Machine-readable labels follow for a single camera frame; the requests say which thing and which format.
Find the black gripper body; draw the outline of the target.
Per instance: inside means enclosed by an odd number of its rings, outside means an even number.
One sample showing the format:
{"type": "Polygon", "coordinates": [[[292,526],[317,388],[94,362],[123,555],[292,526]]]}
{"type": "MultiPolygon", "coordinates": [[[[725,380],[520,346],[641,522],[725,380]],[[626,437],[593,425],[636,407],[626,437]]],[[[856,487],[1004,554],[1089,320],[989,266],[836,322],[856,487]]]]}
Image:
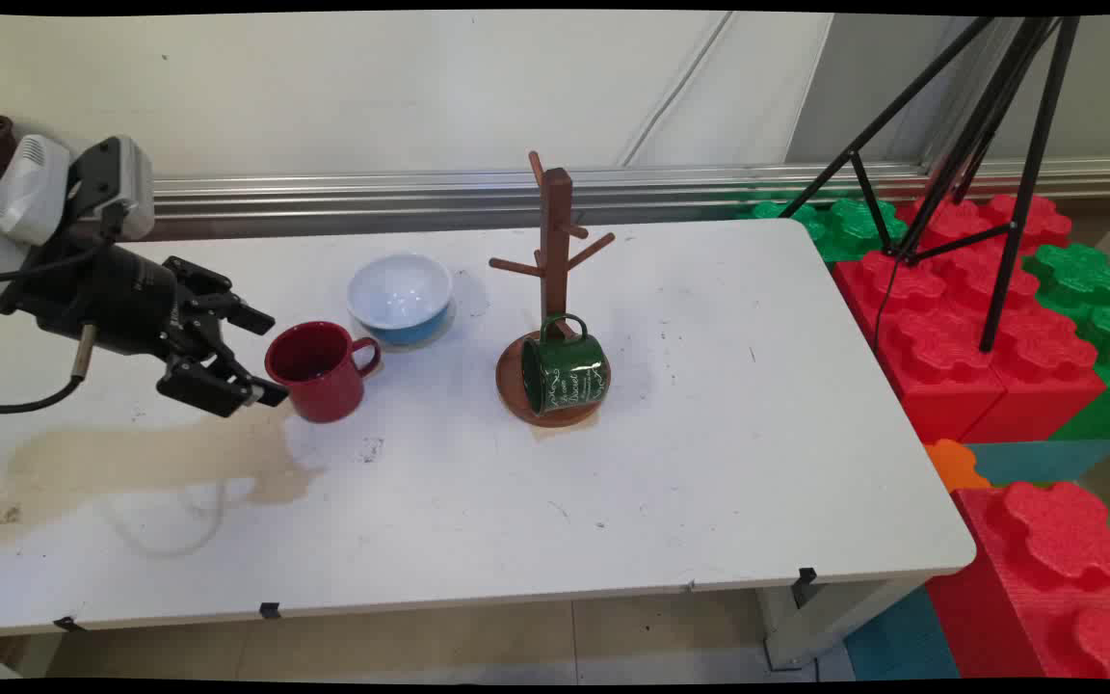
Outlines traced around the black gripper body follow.
{"type": "Polygon", "coordinates": [[[125,356],[167,356],[179,296],[171,269],[122,247],[22,281],[17,310],[46,333],[78,338],[97,328],[95,344],[125,356]]]}

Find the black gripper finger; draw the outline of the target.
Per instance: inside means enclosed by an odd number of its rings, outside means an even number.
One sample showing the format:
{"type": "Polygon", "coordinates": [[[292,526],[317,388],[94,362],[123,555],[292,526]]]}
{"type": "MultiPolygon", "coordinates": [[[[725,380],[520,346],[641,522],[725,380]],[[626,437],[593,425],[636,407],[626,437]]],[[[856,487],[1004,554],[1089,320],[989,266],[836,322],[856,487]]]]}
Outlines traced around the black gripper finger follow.
{"type": "Polygon", "coordinates": [[[275,325],[274,316],[248,304],[224,274],[179,257],[168,257],[167,269],[176,282],[176,316],[213,316],[258,335],[275,325]]]}
{"type": "Polygon", "coordinates": [[[168,335],[163,344],[167,373],[157,382],[160,395],[220,418],[256,404],[278,408],[289,399],[289,388],[252,375],[218,335],[168,335]]]}

